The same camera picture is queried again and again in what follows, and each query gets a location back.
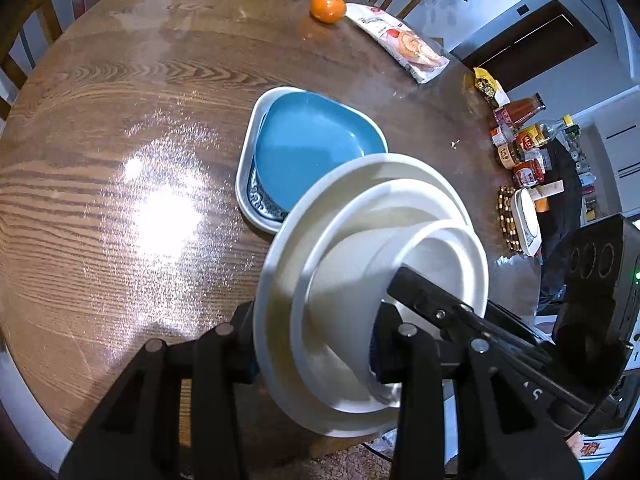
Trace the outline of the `small white bowl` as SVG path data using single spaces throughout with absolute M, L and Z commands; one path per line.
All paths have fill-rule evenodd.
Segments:
M 320 399 L 346 413 L 397 408 L 399 384 L 381 385 L 370 370 L 373 326 L 395 273 L 408 266 L 478 314 L 486 309 L 488 264 L 475 232 L 454 220 L 378 228 L 349 235 L 322 258 L 307 312 L 317 340 L 310 372 Z

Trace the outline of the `white rectangular tray dish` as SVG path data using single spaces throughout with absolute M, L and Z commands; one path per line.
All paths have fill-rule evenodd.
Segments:
M 235 197 L 238 206 L 247 221 L 256 229 L 269 234 L 277 233 L 280 230 L 282 222 L 275 222 L 262 218 L 253 207 L 250 206 L 250 200 L 247 197 L 248 178 L 250 170 L 254 166 L 254 151 L 257 139 L 258 127 L 266 111 L 278 96 L 282 96 L 286 92 L 306 91 L 295 87 L 279 87 L 266 91 L 255 102 L 250 119 L 246 127 L 245 138 L 241 150 L 240 160 L 238 163 L 238 171 L 235 176 Z

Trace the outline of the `medium white bowl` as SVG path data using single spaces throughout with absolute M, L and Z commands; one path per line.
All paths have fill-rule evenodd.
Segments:
M 331 220 L 303 266 L 294 292 L 290 343 L 305 386 L 347 414 L 397 408 L 400 387 L 370 367 L 378 307 L 400 266 L 428 278 L 482 315 L 486 252 L 440 188 L 416 179 L 377 184 Z

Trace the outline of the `blue patterned dish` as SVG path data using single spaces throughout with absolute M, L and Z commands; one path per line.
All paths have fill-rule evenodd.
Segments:
M 250 170 L 247 197 L 250 200 L 250 206 L 264 219 L 282 222 L 288 215 L 288 212 L 277 205 L 262 187 L 255 166 Z

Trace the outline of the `large white plate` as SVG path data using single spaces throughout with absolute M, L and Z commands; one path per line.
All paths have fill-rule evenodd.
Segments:
M 435 168 L 404 154 L 360 157 L 317 181 L 282 223 L 266 255 L 254 301 L 253 336 L 262 378 L 277 406 L 300 426 L 332 438 L 362 438 L 397 425 L 396 408 L 352 414 L 318 400 L 298 374 L 290 348 L 290 313 L 303 265 L 321 232 L 346 204 L 373 185 L 416 179 L 440 188 L 472 220 L 454 187 Z

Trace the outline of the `blue rounded plate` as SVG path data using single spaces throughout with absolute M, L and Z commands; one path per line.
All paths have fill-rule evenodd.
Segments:
M 375 122 L 309 91 L 278 96 L 259 124 L 254 151 L 257 180 L 284 212 L 322 177 L 345 162 L 388 151 Z

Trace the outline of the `white kitchen scale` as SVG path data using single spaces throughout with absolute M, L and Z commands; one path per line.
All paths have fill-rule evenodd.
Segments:
M 521 250 L 527 257 L 533 257 L 541 248 L 542 237 L 535 203 L 526 188 L 512 195 L 511 211 Z

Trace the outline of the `beaded wooden trivet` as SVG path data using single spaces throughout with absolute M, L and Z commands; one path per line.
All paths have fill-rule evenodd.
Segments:
M 508 246 L 511 252 L 522 254 L 523 248 L 518 238 L 518 231 L 516 230 L 511 206 L 511 198 L 514 193 L 515 188 L 513 186 L 500 186 L 497 194 L 497 214 L 500 230 L 506 246 Z

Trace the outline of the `red label jar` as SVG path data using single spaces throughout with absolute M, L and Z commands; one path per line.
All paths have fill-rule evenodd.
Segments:
M 534 158 L 516 165 L 512 170 L 513 181 L 518 188 L 534 188 L 544 183 L 544 164 Z

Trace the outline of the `red sauce bottle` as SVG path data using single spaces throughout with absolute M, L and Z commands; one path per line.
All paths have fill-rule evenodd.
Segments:
M 546 104 L 544 104 L 540 94 L 535 93 L 530 98 L 506 103 L 506 105 L 494 110 L 495 124 L 518 129 L 528 122 L 530 118 L 545 109 Z

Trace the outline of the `yellow snack packet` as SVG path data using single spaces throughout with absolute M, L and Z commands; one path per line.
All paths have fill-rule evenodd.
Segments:
M 473 73 L 475 89 L 480 92 L 493 110 L 510 103 L 510 98 L 501 87 L 500 82 L 491 76 L 487 70 L 481 67 L 474 67 Z

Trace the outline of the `white snack bag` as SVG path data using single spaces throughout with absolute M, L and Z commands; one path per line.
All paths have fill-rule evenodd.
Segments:
M 410 27 L 374 6 L 346 4 L 346 18 L 373 38 L 418 84 L 427 84 L 449 64 Z

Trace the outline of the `orange tangerine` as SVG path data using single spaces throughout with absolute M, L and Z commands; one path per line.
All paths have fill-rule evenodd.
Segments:
M 335 24 L 344 18 L 346 3 L 344 0 L 311 0 L 309 13 L 320 23 Z

